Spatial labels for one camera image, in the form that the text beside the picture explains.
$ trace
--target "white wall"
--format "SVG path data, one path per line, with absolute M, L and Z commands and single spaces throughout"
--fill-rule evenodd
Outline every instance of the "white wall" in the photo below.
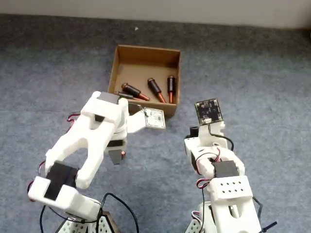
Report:
M 0 0 L 0 13 L 311 28 L 311 0 Z

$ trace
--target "cardboard box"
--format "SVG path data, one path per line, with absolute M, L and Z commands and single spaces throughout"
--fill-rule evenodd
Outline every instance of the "cardboard box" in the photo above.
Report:
M 115 50 L 108 92 L 116 93 L 122 91 L 122 83 L 129 83 L 150 97 L 150 101 L 129 100 L 129 102 L 140 104 L 144 107 L 161 109 L 164 111 L 165 116 L 171 117 L 175 114 L 179 104 L 179 70 L 179 50 L 118 45 Z M 168 103 L 167 78 L 170 75 L 176 78 L 176 94 L 173 104 Z M 149 78 L 155 79 L 167 103 L 161 103 L 151 92 L 147 84 Z

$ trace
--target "orange and black cylinder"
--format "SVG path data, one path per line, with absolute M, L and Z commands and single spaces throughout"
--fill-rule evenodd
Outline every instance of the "orange and black cylinder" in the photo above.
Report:
M 150 100 L 150 98 L 148 96 L 142 94 L 140 90 L 129 85 L 128 83 L 123 83 L 121 87 L 122 87 L 123 91 L 133 95 L 135 98 L 140 98 L 140 99 L 145 100 L 145 101 Z
M 174 103 L 174 95 L 176 93 L 176 79 L 173 75 L 167 78 L 167 92 L 169 93 L 170 103 Z
M 165 99 L 163 98 L 160 87 L 156 84 L 156 81 L 153 78 L 148 79 L 148 86 L 151 89 L 151 91 L 158 97 L 160 102 L 166 103 Z
M 142 100 L 142 99 L 139 99 L 139 98 L 135 98 L 131 94 L 127 94 L 127 93 L 120 92 L 120 91 L 117 93 L 117 95 L 120 96 L 121 98 L 126 98 L 126 99 L 129 99 L 129 100 Z

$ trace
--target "black circuit board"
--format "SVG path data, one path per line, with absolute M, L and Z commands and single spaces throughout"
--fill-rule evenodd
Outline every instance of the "black circuit board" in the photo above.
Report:
M 223 120 L 217 99 L 197 102 L 195 108 L 200 125 L 207 125 Z

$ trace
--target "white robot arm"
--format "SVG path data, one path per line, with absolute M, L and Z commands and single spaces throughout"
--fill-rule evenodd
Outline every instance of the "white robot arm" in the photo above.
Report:
M 186 232 L 260 233 L 262 228 L 244 164 L 233 147 L 227 148 L 221 132 L 225 124 L 217 99 L 196 103 L 196 110 L 200 127 L 192 127 L 184 143 L 193 168 L 204 177 L 210 201 L 199 205 L 202 225 L 193 225 L 193 220 Z
M 86 220 L 96 220 L 100 203 L 80 194 L 76 187 L 89 187 L 107 152 L 114 164 L 121 161 L 121 152 L 127 144 L 127 133 L 163 123 L 162 111 L 143 109 L 129 116 L 127 99 L 105 92 L 94 92 L 81 110 L 70 130 L 47 151 L 46 177 L 37 176 L 28 197 L 50 207 Z M 87 159 L 81 169 L 65 165 L 62 161 L 79 148 L 87 148 Z

